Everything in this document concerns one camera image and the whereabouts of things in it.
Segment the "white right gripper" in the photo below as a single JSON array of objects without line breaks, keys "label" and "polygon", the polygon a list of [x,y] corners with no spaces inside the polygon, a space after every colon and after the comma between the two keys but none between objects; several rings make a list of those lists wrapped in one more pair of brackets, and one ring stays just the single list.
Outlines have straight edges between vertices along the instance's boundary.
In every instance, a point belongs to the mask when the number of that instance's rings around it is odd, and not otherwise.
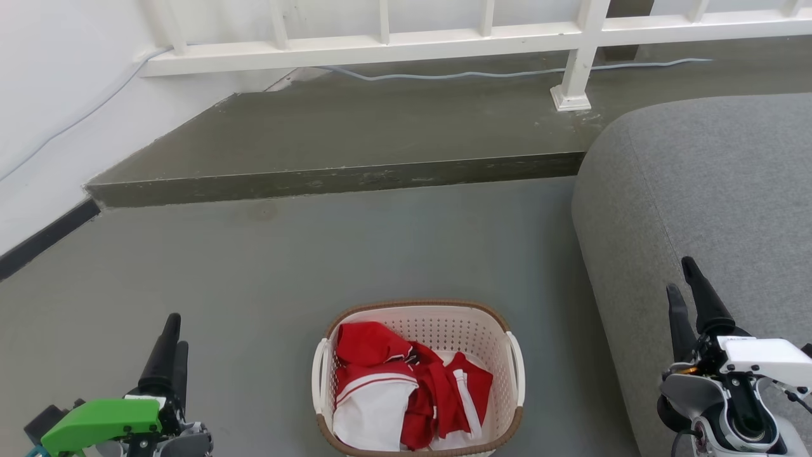
[{"label": "white right gripper", "polygon": [[745,385],[766,378],[780,388],[810,388],[811,359],[797,345],[781,338],[733,335],[736,322],[693,257],[681,259],[685,282],[692,291],[697,319],[694,335],[688,307],[675,284],[666,287],[668,321],[675,364],[672,375],[729,384],[729,376]]}]

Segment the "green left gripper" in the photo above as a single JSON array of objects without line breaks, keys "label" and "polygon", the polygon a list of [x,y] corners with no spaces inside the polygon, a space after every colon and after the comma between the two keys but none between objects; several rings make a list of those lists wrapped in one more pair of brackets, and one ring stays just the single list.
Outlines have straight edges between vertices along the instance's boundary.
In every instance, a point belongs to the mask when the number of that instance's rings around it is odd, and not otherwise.
[{"label": "green left gripper", "polygon": [[189,345],[180,327],[181,315],[171,313],[138,380],[142,395],[78,399],[73,409],[49,405],[24,426],[28,455],[84,456],[97,445],[111,445],[114,456],[159,455],[185,423]]}]

